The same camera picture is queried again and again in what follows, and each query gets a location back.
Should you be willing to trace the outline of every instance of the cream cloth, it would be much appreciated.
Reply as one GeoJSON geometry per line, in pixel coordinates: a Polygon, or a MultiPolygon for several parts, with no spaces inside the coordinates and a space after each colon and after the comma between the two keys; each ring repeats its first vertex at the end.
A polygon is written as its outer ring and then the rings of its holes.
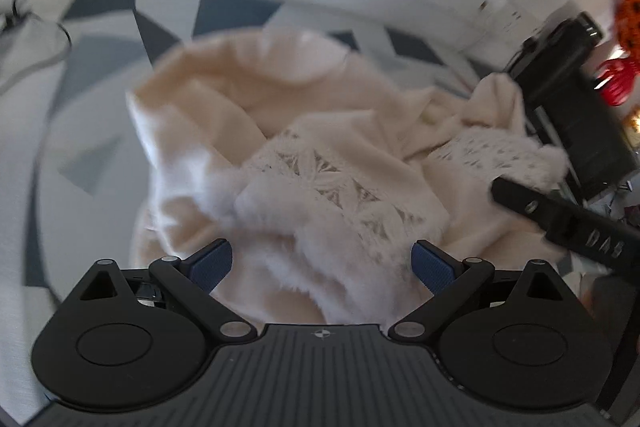
{"type": "Polygon", "coordinates": [[[524,137],[506,75],[468,101],[400,91],[315,33],[241,30],[170,52],[128,102],[151,168],[134,264],[226,237],[213,295],[258,327],[395,322],[430,297],[417,239],[501,269],[559,255],[490,201],[496,176],[544,190],[566,163],[524,137]]]}

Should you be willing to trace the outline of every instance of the silver screw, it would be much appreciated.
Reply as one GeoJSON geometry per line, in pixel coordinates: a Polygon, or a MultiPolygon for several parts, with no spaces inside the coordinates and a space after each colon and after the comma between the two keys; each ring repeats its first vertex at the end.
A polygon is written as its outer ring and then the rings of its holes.
{"type": "Polygon", "coordinates": [[[617,245],[613,249],[613,253],[611,254],[613,259],[617,259],[620,256],[623,248],[625,248],[624,241],[618,241],[617,245]]]}
{"type": "Polygon", "coordinates": [[[413,337],[419,337],[421,334],[423,334],[424,326],[417,322],[407,321],[396,324],[394,331],[397,335],[410,339],[413,337]]]}
{"type": "Polygon", "coordinates": [[[537,207],[538,207],[538,200],[533,200],[527,206],[524,207],[524,211],[527,214],[532,214],[537,207]]]}
{"type": "Polygon", "coordinates": [[[593,245],[595,245],[598,242],[599,238],[600,238],[600,230],[598,229],[591,230],[591,233],[587,238],[587,242],[584,244],[585,247],[591,248],[593,245]]]}
{"type": "Polygon", "coordinates": [[[220,326],[220,333],[231,338],[244,337],[251,333],[251,326],[240,321],[225,322],[220,326]]]}

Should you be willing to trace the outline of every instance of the fabric pile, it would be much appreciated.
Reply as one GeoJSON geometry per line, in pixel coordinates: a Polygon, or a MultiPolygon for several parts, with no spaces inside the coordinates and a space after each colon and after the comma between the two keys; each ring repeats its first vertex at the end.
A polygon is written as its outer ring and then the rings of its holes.
{"type": "Polygon", "coordinates": [[[173,50],[128,103],[151,169],[133,264],[227,238],[212,295],[259,328],[388,327],[431,296],[410,267],[418,239],[498,269],[562,255],[490,201],[499,175],[549,190],[566,170],[526,138],[506,75],[470,100],[400,91],[315,33],[242,30],[173,50]]]}

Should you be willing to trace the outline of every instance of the black device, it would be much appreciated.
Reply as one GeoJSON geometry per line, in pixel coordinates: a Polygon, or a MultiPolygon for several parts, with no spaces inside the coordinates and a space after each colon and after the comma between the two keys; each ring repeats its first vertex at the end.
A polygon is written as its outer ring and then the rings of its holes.
{"type": "Polygon", "coordinates": [[[412,267],[434,297],[388,336],[378,325],[259,335],[209,296],[231,257],[220,239],[143,270],[97,261],[34,344],[51,403],[28,425],[611,425],[596,405],[607,339],[544,261],[496,271],[418,241],[412,267]]]}
{"type": "Polygon", "coordinates": [[[507,178],[495,179],[491,194],[496,203],[536,222],[549,242],[602,264],[640,287],[638,230],[507,178]]]}
{"type": "Polygon", "coordinates": [[[521,87],[527,120],[543,143],[564,148],[567,184],[577,201],[592,200],[638,169],[620,124],[581,67],[602,39],[585,12],[546,38],[525,41],[506,72],[521,87]]]}

